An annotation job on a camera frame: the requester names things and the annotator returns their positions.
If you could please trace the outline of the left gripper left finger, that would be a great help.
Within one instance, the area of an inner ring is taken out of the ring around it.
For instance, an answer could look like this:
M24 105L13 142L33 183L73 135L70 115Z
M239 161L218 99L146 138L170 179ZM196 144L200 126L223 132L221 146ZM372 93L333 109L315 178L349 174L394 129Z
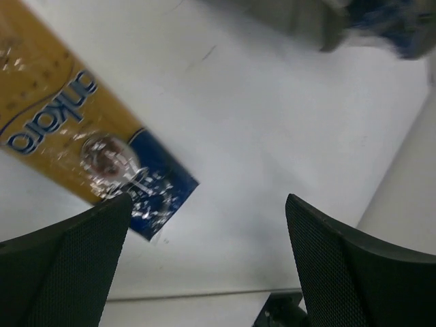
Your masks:
M122 194L1 243L2 326L98 326L130 225Z

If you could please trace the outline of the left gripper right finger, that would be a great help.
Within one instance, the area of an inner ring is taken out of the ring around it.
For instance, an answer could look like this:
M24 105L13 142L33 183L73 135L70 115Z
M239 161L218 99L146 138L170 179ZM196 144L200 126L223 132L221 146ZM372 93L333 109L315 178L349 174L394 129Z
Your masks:
M290 194L287 228L310 326L434 326L435 256L350 227Z

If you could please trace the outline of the pasta bag blue-yellow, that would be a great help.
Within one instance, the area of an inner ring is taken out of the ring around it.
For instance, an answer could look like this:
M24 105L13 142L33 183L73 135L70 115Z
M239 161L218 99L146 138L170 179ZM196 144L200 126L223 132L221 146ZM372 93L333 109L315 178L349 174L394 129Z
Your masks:
M396 55L416 60L435 48L435 1L350 1L348 26L377 37Z
M145 239L198 186L21 1L1 2L1 148L90 204L128 193Z

